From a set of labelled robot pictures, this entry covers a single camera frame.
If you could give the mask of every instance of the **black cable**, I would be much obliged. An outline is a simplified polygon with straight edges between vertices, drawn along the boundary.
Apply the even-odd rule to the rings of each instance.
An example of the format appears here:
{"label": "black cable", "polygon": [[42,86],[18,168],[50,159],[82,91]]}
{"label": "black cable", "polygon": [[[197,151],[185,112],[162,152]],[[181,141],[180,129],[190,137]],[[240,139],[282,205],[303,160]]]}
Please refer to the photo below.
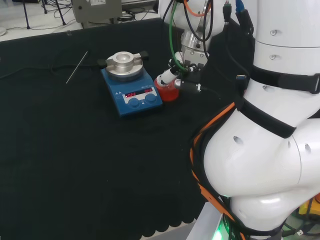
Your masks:
{"label": "black cable", "polygon": [[142,11],[142,12],[139,12],[140,14],[141,13],[148,13],[148,14],[158,14],[157,12],[155,11]]}
{"label": "black cable", "polygon": [[27,67],[22,67],[22,68],[19,68],[18,70],[16,70],[16,71],[13,71],[13,72],[10,72],[10,73],[8,73],[8,74],[5,74],[5,75],[2,75],[2,76],[0,76],[0,80],[1,79],[5,79],[5,78],[7,78],[7,77],[9,77],[9,76],[11,76],[11,75],[14,75],[14,74],[16,74],[16,73],[18,73],[18,72],[20,72],[20,71],[22,71],[22,70],[26,70],[26,69],[34,69],[34,70],[48,70],[49,68],[48,67],[41,67],[41,66],[27,66]]}
{"label": "black cable", "polygon": [[[72,7],[69,8],[64,14],[62,14],[62,16],[66,15],[66,13],[69,12],[71,9],[72,9]],[[58,12],[58,10],[56,10],[56,11],[53,13],[53,16],[54,16],[56,19],[60,19],[61,16],[56,16],[56,15],[55,15],[56,12]]]}
{"label": "black cable", "polygon": [[288,229],[290,229],[290,230],[296,230],[295,228],[293,228],[292,226],[290,226],[290,225],[287,224],[286,222],[284,223],[284,225],[285,225]]}
{"label": "black cable", "polygon": [[[230,228],[229,226],[231,225],[231,223],[227,222],[225,214],[222,216],[222,221],[223,221],[223,226],[224,226],[225,230],[227,231],[227,228],[228,229]],[[238,234],[237,232],[233,232],[233,234],[234,234],[234,236],[231,234],[232,240],[242,240],[240,234]]]}
{"label": "black cable", "polygon": [[[205,11],[204,11],[204,17],[203,17],[203,28],[202,28],[202,38],[205,39],[205,36],[206,36],[206,20],[207,20],[207,14],[208,14],[208,10],[209,10],[209,4],[211,4],[211,19],[210,19],[210,30],[212,31],[212,27],[213,26],[213,20],[214,20],[214,1],[213,0],[209,0],[207,5],[206,5],[206,8],[205,8]],[[208,55],[208,52],[207,52],[207,46],[206,46],[206,43],[204,42],[203,43],[203,51],[204,51],[204,54],[205,54],[205,57],[207,58],[208,62],[209,62],[209,55]],[[217,65],[215,64],[214,60],[212,59],[210,64],[213,66],[213,69],[218,73],[220,74],[220,76],[224,79],[224,80],[227,80],[228,82],[233,82],[231,81],[222,71],[220,71],[220,69],[217,67]]]}
{"label": "black cable", "polygon": [[[68,21],[66,23],[66,25],[68,25],[69,23],[71,23],[72,21],[74,21],[75,19],[72,19],[70,21]],[[63,27],[63,26],[66,26],[66,25],[59,25],[59,26],[53,26],[53,27],[47,27],[47,28],[30,28],[31,30],[47,30],[47,29],[56,29],[56,28],[60,28],[60,27]],[[20,26],[14,26],[14,27],[11,27],[11,28],[8,28],[7,30],[10,30],[10,29],[26,29],[27,27],[20,27]]]}
{"label": "black cable", "polygon": [[310,223],[313,223],[313,224],[317,224],[317,225],[320,225],[320,219],[317,219],[317,220],[314,220],[314,215],[312,214],[309,214],[309,219],[306,219],[306,216],[305,215],[301,215],[299,213],[296,213],[295,215],[293,215],[294,217],[298,218],[298,219],[301,219],[301,220],[306,220]]}
{"label": "black cable", "polygon": [[[66,5],[66,6],[64,6],[64,7],[61,7],[60,9],[72,9],[72,6],[71,6],[71,5],[70,5],[70,6]],[[47,9],[47,12],[53,12],[53,11],[57,11],[57,9],[50,9],[50,10]]]}
{"label": "black cable", "polygon": [[125,14],[129,16],[119,16],[117,20],[121,23],[136,20],[136,14],[133,11],[125,11]]}
{"label": "black cable", "polygon": [[211,92],[211,93],[217,95],[217,97],[221,98],[221,95],[217,91],[215,91],[215,90],[213,90],[211,88],[208,88],[208,87],[205,87],[205,86],[201,86],[201,90],[207,91],[207,92]]}
{"label": "black cable", "polygon": [[228,42],[229,42],[229,25],[225,25],[224,27],[225,31],[225,50],[226,50],[226,53],[228,54],[228,57],[235,63],[235,65],[241,69],[245,75],[250,78],[250,74],[249,72],[247,71],[247,69],[245,69],[237,60],[235,60],[235,58],[232,56],[230,50],[229,50],[229,46],[228,46]]}
{"label": "black cable", "polygon": [[308,236],[308,237],[318,237],[320,236],[320,232],[319,233],[304,233],[303,235]]}
{"label": "black cable", "polygon": [[140,13],[145,13],[146,12],[146,9],[144,7],[133,7],[133,8],[130,8],[130,9],[123,9],[123,11],[131,11],[133,12],[134,14],[140,14]]}
{"label": "black cable", "polygon": [[[192,27],[192,25],[191,25],[191,22],[190,22],[190,19],[189,19],[189,16],[188,16],[188,10],[187,10],[186,5],[183,4],[183,8],[184,8],[184,14],[185,14],[186,21],[187,21],[188,26],[189,26],[192,34],[194,35],[194,37],[195,37],[197,40],[201,41],[201,42],[207,41],[207,40],[210,38],[211,34],[210,34],[210,35],[208,34],[208,36],[207,36],[205,39],[200,38],[200,37],[196,34],[195,30],[193,29],[193,27]],[[208,14],[208,8],[209,8],[209,7],[206,7],[206,9],[205,9],[205,11],[204,11],[204,15]]]}
{"label": "black cable", "polygon": [[[52,69],[53,70],[59,70],[59,69],[64,69],[64,68],[74,68],[77,65],[78,64],[64,64],[64,65],[60,65],[60,66],[54,66]],[[98,65],[96,65],[96,64],[92,64],[92,65],[90,65],[90,64],[81,64],[81,65],[79,65],[79,68],[98,68]],[[5,79],[7,77],[10,77],[10,76],[12,76],[14,74],[17,74],[17,73],[19,73],[19,72],[21,72],[23,70],[48,70],[48,71],[50,71],[50,69],[51,68],[49,66],[48,67],[44,67],[44,66],[43,67],[42,66],[26,66],[26,67],[19,68],[18,70],[15,70],[15,71],[10,72],[8,74],[0,76],[0,80]]]}
{"label": "black cable", "polygon": [[112,25],[111,23],[92,22],[92,21],[88,21],[88,23],[90,23],[90,24],[98,24],[98,25]]}
{"label": "black cable", "polygon": [[147,16],[148,13],[149,13],[149,11],[146,12],[146,14],[143,16],[143,18],[140,19],[140,21],[143,20]]}
{"label": "black cable", "polygon": [[[208,33],[208,37],[211,36],[211,33],[212,33],[212,28],[213,28],[213,25],[214,25],[214,4],[213,4],[214,0],[209,0],[206,4],[206,8],[205,8],[205,11],[204,11],[204,16],[203,16],[203,26],[202,26],[202,38],[203,39],[206,39],[206,22],[207,22],[207,14],[208,14],[208,11],[209,11],[209,5],[211,5],[211,15],[210,15],[210,29],[209,29],[209,33]],[[208,55],[208,52],[207,52],[207,46],[206,46],[206,41],[203,40],[203,51],[204,51],[204,54],[206,56],[206,58],[209,60],[209,55]]]}
{"label": "black cable", "polygon": [[51,7],[54,7],[54,8],[58,8],[58,5],[59,5],[59,7],[60,7],[60,6],[64,6],[64,8],[65,8],[65,7],[67,7],[67,8],[72,8],[72,4],[71,4],[71,3],[64,4],[64,3],[59,3],[59,2],[61,2],[61,1],[58,1],[58,5],[57,5],[56,1],[50,1],[50,0],[48,0],[47,2],[48,2],[47,5],[49,5],[49,6],[51,6]]}
{"label": "black cable", "polygon": [[294,235],[294,234],[296,234],[297,232],[299,232],[299,231],[305,226],[305,224],[306,224],[306,222],[307,222],[307,220],[308,220],[308,218],[309,218],[309,214],[310,214],[310,210],[311,210],[311,206],[312,206],[312,201],[313,201],[313,199],[314,199],[314,198],[311,198],[311,199],[309,200],[309,202],[308,202],[308,208],[307,208],[306,214],[305,214],[306,220],[303,220],[302,224],[301,224],[300,227],[298,227],[298,228],[293,228],[293,227],[291,227],[291,226],[288,227],[288,228],[290,228],[290,230],[283,231],[283,232],[282,232],[282,237],[288,237],[288,236]]}
{"label": "black cable", "polygon": [[232,239],[232,225],[231,224],[229,225],[229,238],[228,239],[229,240]]}
{"label": "black cable", "polygon": [[171,1],[170,1],[169,5],[168,5],[168,7],[166,8],[166,10],[165,10],[165,12],[164,12],[164,15],[163,15],[163,17],[162,17],[162,21],[161,21],[161,24],[160,24],[160,35],[161,35],[160,39],[161,39],[161,41],[162,41],[162,39],[163,39],[163,29],[164,29],[165,19],[166,19],[166,16],[167,16],[167,14],[168,14],[168,11],[169,11],[169,9],[170,9],[170,7],[171,7],[171,5],[172,5],[173,2],[174,2],[174,0],[171,0]]}

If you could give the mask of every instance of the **green cable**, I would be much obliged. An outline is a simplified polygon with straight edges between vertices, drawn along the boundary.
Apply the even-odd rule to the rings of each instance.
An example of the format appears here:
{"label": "green cable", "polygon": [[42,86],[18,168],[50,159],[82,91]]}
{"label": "green cable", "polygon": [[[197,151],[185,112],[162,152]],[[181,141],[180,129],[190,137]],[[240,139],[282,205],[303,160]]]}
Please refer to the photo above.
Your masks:
{"label": "green cable", "polygon": [[170,19],[170,24],[169,24],[169,41],[170,41],[170,49],[171,49],[171,53],[172,53],[172,57],[173,60],[175,62],[175,65],[178,66],[181,70],[183,70],[184,72],[186,72],[187,70],[180,64],[180,62],[177,60],[176,55],[175,55],[175,51],[174,51],[174,46],[172,44],[172,22],[174,21],[174,14],[177,8],[177,2],[174,1],[174,5],[172,8],[172,13],[171,13],[171,19]]}

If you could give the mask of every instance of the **orange cable sleeve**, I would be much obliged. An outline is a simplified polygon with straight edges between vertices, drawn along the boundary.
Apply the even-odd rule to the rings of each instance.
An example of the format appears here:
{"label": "orange cable sleeve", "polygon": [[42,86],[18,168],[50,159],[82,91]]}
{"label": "orange cable sleeve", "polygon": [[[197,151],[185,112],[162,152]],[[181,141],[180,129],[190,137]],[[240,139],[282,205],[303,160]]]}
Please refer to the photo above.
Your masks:
{"label": "orange cable sleeve", "polygon": [[[205,189],[198,183],[201,194],[221,213],[227,215],[232,221],[235,222],[235,219],[231,216],[231,214]],[[246,237],[240,232],[242,240],[246,240]]]}
{"label": "orange cable sleeve", "polygon": [[[200,132],[202,132],[203,130],[205,130],[206,128],[210,127],[215,121],[217,121],[219,118],[221,118],[223,115],[225,115],[227,112],[229,112],[231,109],[233,109],[235,106],[235,103],[231,103],[225,110],[223,110],[222,112],[220,112],[217,116],[215,116],[210,122],[208,122],[201,130]],[[201,133],[194,139],[193,141],[193,145],[196,145],[197,141],[199,140],[201,136]]]}
{"label": "orange cable sleeve", "polygon": [[191,14],[191,15],[193,15],[193,16],[195,16],[195,17],[203,17],[205,14],[204,13],[195,13],[195,12],[193,12],[192,10],[191,10],[191,8],[189,7],[189,5],[188,5],[188,2],[187,2],[187,0],[183,0],[183,3],[184,3],[184,5],[185,5],[185,7],[186,7],[186,9],[189,11],[189,13]]}

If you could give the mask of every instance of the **black fabric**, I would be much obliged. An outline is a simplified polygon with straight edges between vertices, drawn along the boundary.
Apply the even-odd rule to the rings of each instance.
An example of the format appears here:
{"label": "black fabric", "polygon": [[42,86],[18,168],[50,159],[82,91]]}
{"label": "black fabric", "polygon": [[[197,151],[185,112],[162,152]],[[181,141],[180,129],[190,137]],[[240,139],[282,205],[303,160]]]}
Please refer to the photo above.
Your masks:
{"label": "black fabric", "polygon": [[320,74],[313,76],[286,74],[253,66],[251,78],[258,83],[282,89],[305,91],[312,94],[320,93]]}
{"label": "black fabric", "polygon": [[[230,26],[230,51],[250,68],[252,51]],[[116,52],[147,51],[156,78],[171,58],[160,19],[0,42],[0,76],[25,67],[95,64]],[[180,48],[177,32],[175,50]],[[197,218],[205,200],[187,163],[194,129],[233,99],[241,74],[211,41],[201,84],[219,92],[181,93],[175,102],[119,118],[100,71],[74,67],[22,70],[0,79],[1,240],[136,240]]]}

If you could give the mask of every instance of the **screw hole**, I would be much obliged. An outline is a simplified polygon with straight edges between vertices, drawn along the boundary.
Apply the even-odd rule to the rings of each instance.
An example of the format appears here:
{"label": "screw hole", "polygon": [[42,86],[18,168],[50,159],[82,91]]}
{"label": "screw hole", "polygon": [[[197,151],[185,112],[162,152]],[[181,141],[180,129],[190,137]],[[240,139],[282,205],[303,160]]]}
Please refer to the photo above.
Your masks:
{"label": "screw hole", "polygon": [[236,144],[242,145],[244,142],[241,140],[241,138],[234,136],[233,140],[235,141]]}
{"label": "screw hole", "polygon": [[307,151],[308,154],[311,153],[311,147],[309,146],[309,144],[305,144],[304,148],[305,148],[305,150]]}
{"label": "screw hole", "polygon": [[272,86],[264,85],[262,86],[263,90],[265,90],[267,93],[273,93],[275,89]]}

